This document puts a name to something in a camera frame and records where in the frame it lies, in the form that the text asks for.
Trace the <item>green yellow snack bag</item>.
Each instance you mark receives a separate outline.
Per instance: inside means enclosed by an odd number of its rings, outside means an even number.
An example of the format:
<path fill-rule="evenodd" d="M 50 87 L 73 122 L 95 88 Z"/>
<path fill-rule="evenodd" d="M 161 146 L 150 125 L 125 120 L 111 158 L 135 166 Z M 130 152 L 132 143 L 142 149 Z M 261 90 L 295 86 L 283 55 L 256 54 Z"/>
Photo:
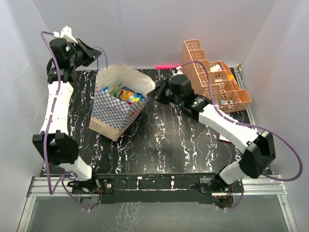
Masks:
<path fill-rule="evenodd" d="M 119 91 L 121 90 L 122 82 L 120 82 L 114 89 L 108 90 L 107 93 L 112 95 L 113 97 L 118 97 Z"/>

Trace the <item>small red white box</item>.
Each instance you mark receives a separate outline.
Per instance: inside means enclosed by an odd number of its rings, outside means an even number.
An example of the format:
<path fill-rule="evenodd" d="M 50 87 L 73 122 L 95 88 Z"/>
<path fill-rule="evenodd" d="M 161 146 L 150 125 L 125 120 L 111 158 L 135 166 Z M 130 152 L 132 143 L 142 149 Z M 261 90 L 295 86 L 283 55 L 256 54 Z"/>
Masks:
<path fill-rule="evenodd" d="M 223 135 L 219 134 L 219 141 L 220 142 L 224 142 L 224 143 L 231 143 L 230 140 L 228 140 L 227 138 L 225 138 Z"/>

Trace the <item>aluminium base frame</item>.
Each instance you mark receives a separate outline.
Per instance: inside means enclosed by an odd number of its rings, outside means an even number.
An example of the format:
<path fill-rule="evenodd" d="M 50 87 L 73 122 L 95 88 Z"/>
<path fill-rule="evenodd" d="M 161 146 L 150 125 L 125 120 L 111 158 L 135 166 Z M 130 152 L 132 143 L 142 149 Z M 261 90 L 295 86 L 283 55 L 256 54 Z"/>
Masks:
<path fill-rule="evenodd" d="M 32 179 L 21 232 L 295 232 L 282 182 L 246 178 L 230 192 L 192 185 L 241 158 L 211 128 L 177 106 L 147 104 L 118 141 L 88 128 L 96 73 L 80 71 L 69 110 L 69 133 L 104 185 L 102 195 L 58 187 L 45 172 Z"/>

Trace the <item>blue checkered paper bag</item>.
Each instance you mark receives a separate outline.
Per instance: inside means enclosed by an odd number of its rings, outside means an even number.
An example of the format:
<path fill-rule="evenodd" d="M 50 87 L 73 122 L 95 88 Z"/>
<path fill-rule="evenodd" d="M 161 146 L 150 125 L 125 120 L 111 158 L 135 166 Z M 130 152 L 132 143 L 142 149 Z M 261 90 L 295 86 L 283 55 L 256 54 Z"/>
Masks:
<path fill-rule="evenodd" d="M 120 82 L 121 89 L 127 87 L 142 94 L 144 99 L 128 104 L 107 93 Z M 96 77 L 89 128 L 112 141 L 117 141 L 144 109 L 149 101 L 146 95 L 154 88 L 155 82 L 151 77 L 127 65 L 113 64 L 100 70 Z"/>

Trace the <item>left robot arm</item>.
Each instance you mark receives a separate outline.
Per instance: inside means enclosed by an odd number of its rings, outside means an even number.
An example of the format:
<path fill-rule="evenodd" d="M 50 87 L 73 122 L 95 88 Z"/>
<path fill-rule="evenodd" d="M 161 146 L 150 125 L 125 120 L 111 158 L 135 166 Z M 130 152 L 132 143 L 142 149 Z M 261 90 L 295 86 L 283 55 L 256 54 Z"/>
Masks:
<path fill-rule="evenodd" d="M 87 67 L 102 53 L 80 39 L 56 38 L 48 48 L 53 57 L 46 66 L 48 104 L 40 133 L 33 135 L 32 142 L 44 159 L 72 173 L 90 193 L 99 189 L 100 181 L 92 176 L 92 168 L 79 155 L 77 142 L 69 137 L 68 113 L 73 94 L 76 68 Z"/>

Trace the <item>orange plastic file organizer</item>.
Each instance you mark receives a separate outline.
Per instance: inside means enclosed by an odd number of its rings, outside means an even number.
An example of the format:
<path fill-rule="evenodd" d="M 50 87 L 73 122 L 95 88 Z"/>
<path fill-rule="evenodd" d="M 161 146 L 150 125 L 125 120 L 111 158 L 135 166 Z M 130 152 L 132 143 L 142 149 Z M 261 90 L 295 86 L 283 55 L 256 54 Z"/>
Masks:
<path fill-rule="evenodd" d="M 181 64 L 185 64 L 182 70 L 191 81 L 194 92 L 208 99 L 214 98 L 223 112 L 246 110 L 252 102 L 247 90 L 240 89 L 224 61 L 206 59 L 198 39 L 184 41 Z"/>

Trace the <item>pink tape strip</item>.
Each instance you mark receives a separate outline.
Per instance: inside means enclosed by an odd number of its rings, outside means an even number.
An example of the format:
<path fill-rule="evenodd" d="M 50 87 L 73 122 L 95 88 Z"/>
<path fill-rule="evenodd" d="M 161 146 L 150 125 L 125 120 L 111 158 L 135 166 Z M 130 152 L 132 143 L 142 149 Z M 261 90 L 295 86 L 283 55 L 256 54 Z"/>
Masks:
<path fill-rule="evenodd" d="M 174 69 L 177 68 L 178 65 L 158 65 L 155 68 L 159 70 L 167 70 L 167 69 Z"/>

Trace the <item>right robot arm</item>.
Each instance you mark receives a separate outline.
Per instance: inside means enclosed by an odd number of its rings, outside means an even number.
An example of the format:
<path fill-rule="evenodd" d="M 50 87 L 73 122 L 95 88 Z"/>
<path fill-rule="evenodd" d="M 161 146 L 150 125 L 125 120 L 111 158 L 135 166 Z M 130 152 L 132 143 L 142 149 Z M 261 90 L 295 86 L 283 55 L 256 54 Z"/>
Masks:
<path fill-rule="evenodd" d="M 178 105 L 185 115 L 217 131 L 242 154 L 240 160 L 225 166 L 214 176 L 209 183 L 214 190 L 225 192 L 234 182 L 247 176 L 258 178 L 276 157 L 271 133 L 239 125 L 224 112 L 216 111 L 210 99 L 194 92 L 184 74 L 164 78 L 147 96 L 161 104 Z"/>

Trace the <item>colourful candy packet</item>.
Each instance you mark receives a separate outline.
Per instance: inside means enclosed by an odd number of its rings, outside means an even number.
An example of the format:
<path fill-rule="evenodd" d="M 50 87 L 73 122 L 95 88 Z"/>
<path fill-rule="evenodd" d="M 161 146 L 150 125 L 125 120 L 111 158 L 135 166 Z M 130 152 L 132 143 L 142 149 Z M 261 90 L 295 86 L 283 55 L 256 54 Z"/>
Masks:
<path fill-rule="evenodd" d="M 134 92 L 133 90 L 123 87 L 118 94 L 118 99 L 125 101 L 128 104 L 134 104 L 144 99 L 144 96 L 140 93 Z"/>

